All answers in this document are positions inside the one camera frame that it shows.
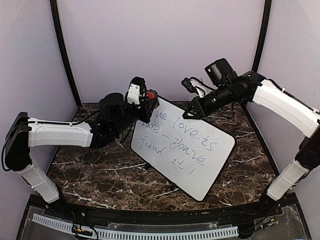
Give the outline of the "red whiteboard eraser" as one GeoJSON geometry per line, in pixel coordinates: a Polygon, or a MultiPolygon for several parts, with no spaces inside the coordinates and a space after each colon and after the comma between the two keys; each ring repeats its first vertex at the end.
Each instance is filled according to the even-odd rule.
{"type": "Polygon", "coordinates": [[[158,97],[158,93],[156,91],[154,91],[154,90],[149,89],[147,91],[147,97],[148,97],[149,100],[155,100],[158,97]]]}

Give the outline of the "white whiteboard black frame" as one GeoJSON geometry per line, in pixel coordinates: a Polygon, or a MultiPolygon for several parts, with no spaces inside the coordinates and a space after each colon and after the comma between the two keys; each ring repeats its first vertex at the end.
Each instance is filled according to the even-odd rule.
{"type": "Polygon", "coordinates": [[[158,100],[150,122],[136,122],[131,149],[186,194],[203,201],[236,139],[204,120],[184,119],[181,107],[158,100]]]}

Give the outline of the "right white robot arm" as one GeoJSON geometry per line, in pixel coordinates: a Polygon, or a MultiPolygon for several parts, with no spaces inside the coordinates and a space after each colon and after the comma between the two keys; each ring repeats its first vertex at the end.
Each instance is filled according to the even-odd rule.
{"type": "Polygon", "coordinates": [[[320,165],[320,112],[255,71],[237,75],[225,58],[204,70],[216,88],[209,88],[196,77],[183,79],[181,84],[187,91],[197,94],[183,113],[184,119],[200,120],[228,104],[251,102],[276,113],[304,135],[297,155],[255,205],[255,213],[266,217],[274,210],[275,202],[320,165]]]}

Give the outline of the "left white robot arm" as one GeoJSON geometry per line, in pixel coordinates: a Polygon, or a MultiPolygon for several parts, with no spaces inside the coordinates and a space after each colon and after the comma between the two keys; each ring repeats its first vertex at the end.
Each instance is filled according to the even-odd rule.
{"type": "Polygon", "coordinates": [[[78,146],[99,149],[119,139],[121,133],[137,121],[149,123],[159,106],[156,91],[141,96],[110,93],[99,102],[99,110],[79,122],[46,121],[20,112],[11,125],[1,151],[4,171],[18,173],[60,218],[67,218],[70,206],[62,200],[58,187],[38,167],[30,149],[39,146],[78,146]]]}

